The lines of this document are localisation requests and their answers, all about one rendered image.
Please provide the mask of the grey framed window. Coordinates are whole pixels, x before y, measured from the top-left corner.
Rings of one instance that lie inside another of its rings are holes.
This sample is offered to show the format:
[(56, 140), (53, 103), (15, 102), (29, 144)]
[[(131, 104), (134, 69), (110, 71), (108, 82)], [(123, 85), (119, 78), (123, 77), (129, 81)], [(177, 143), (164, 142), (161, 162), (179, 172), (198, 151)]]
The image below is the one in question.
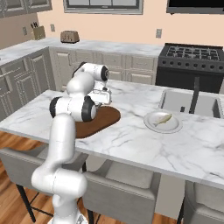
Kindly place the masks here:
[(65, 13), (142, 15), (144, 0), (63, 0)]

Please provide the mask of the grey sink basin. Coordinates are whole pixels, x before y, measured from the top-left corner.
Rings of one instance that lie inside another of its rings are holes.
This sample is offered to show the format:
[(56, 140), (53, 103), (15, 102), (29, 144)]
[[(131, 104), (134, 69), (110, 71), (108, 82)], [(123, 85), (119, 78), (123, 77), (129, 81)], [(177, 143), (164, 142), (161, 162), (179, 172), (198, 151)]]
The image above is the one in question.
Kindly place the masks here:
[[(193, 93), (180, 93), (174, 90), (166, 89), (162, 93), (159, 103), (161, 109), (180, 112), (184, 107), (184, 113), (189, 113)], [(199, 116), (210, 116), (214, 118), (223, 118), (221, 100), (214, 96), (199, 94), (194, 113)]]

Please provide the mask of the black sink tap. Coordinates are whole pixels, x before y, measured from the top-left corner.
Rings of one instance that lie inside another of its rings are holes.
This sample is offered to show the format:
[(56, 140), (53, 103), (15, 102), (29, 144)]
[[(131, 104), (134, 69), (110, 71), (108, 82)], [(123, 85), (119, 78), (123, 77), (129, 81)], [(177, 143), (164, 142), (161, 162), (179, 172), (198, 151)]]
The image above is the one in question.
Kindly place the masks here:
[(189, 114), (194, 114), (197, 100), (199, 97), (199, 92), (200, 92), (200, 77), (195, 77), (194, 79), (194, 90), (193, 90), (193, 95), (192, 95), (192, 101), (191, 101), (191, 106), (189, 109)]

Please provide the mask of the wooden knife block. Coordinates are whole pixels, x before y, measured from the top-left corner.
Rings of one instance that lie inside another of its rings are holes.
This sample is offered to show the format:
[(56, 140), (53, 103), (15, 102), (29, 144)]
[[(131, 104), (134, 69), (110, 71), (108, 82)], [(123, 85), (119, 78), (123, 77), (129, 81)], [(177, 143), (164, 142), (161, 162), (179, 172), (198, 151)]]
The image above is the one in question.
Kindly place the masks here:
[(44, 39), (46, 37), (45, 27), (39, 26), (37, 22), (31, 24), (32, 36), (35, 40)]

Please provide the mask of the black range hood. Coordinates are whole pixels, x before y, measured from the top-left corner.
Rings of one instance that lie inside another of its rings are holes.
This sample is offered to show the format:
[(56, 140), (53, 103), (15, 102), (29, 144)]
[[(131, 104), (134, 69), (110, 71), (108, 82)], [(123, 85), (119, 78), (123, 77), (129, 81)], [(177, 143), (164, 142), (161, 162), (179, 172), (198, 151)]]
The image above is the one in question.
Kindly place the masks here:
[(224, 0), (167, 0), (166, 12), (224, 15)]

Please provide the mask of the black stove with hob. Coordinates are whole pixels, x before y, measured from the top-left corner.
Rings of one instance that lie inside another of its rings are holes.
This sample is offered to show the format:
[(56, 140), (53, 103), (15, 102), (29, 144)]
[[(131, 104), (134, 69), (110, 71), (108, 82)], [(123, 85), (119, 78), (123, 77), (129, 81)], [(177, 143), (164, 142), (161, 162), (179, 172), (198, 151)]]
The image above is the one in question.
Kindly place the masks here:
[(158, 56), (156, 85), (218, 94), (224, 79), (222, 46), (166, 43)]

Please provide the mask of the brown wooden cutting board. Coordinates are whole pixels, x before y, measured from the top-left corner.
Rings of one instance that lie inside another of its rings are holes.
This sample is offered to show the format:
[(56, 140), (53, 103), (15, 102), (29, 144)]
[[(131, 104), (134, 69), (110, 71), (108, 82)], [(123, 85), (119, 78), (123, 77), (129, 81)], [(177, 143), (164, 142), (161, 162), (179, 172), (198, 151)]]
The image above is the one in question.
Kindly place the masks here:
[(97, 132), (117, 123), (121, 118), (120, 112), (113, 107), (100, 107), (96, 117), (91, 122), (76, 122), (76, 137), (91, 137)]

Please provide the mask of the white round plate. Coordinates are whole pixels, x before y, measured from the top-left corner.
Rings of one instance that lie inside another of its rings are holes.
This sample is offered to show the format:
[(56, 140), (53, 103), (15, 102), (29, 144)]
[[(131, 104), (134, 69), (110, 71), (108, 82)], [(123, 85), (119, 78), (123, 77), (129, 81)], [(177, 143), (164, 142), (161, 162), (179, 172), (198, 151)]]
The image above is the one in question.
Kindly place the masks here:
[(150, 130), (153, 130), (157, 133), (162, 133), (162, 134), (171, 134), (178, 132), (179, 130), (182, 129), (183, 125), (182, 122), (175, 116), (172, 115), (171, 119), (166, 122), (166, 123), (161, 123), (157, 127), (154, 126), (154, 123), (162, 116), (172, 114), (172, 113), (167, 113), (164, 111), (155, 111), (148, 113), (144, 119), (143, 122), (146, 125), (147, 128)]

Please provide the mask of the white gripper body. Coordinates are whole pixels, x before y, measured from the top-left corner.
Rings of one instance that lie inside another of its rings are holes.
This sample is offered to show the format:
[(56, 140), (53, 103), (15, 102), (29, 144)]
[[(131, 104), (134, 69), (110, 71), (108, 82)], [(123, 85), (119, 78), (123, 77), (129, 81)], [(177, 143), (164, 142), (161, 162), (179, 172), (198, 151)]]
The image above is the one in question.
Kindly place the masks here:
[(96, 104), (109, 105), (111, 103), (111, 91), (94, 89), (88, 94)]

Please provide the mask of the grey wall cupboards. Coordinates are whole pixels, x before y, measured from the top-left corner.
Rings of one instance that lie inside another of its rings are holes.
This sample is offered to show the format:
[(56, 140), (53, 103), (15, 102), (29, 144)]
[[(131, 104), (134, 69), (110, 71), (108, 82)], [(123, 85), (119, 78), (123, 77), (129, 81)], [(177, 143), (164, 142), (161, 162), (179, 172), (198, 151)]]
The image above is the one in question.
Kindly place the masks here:
[(0, 0), (0, 18), (50, 11), (52, 0)]

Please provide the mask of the grey upholstered stool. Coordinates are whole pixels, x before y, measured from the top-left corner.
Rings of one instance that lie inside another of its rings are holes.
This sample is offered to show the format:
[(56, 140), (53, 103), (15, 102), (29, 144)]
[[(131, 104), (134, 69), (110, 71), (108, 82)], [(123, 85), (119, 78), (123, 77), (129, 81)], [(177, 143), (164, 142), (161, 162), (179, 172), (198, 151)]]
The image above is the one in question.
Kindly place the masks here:
[(98, 170), (84, 175), (87, 190), (82, 200), (89, 224), (94, 224), (94, 213), (126, 224), (152, 224), (160, 173), (106, 160)]
[(177, 224), (224, 224), (224, 190), (186, 181)]
[(0, 159), (30, 216), (35, 208), (26, 188), (52, 197), (54, 216), (48, 224), (88, 224), (76, 203), (87, 190), (87, 180), (80, 173), (86, 169), (87, 158), (81, 152), (60, 153), (46, 143), (32, 150), (0, 149)]

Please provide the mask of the grey base cupboard run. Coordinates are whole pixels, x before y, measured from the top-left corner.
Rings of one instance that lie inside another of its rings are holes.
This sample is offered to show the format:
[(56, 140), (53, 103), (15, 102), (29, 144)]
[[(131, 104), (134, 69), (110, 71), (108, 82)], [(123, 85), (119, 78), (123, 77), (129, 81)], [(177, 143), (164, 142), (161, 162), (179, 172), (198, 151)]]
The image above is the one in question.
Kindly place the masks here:
[(82, 62), (103, 64), (109, 78), (153, 85), (158, 55), (156, 47), (31, 47), (15, 45), (0, 50), (0, 121), (47, 89), (63, 91)]

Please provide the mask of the beige toaster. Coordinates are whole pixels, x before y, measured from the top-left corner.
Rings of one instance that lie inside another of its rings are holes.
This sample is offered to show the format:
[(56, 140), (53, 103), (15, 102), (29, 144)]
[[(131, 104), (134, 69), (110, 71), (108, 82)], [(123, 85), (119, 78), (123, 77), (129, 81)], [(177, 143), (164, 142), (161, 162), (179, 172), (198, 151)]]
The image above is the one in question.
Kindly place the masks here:
[(77, 31), (63, 31), (60, 34), (60, 41), (74, 44), (80, 41), (80, 37)]

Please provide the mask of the pale raw meat piece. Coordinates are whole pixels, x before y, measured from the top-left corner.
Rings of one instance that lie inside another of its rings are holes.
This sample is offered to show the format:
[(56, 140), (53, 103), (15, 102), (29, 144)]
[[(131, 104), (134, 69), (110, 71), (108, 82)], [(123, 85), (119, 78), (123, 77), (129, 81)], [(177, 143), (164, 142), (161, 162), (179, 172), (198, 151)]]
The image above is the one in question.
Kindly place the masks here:
[(172, 118), (172, 114), (164, 115), (160, 117), (156, 122), (154, 122), (154, 126), (157, 127), (161, 123), (166, 123)]

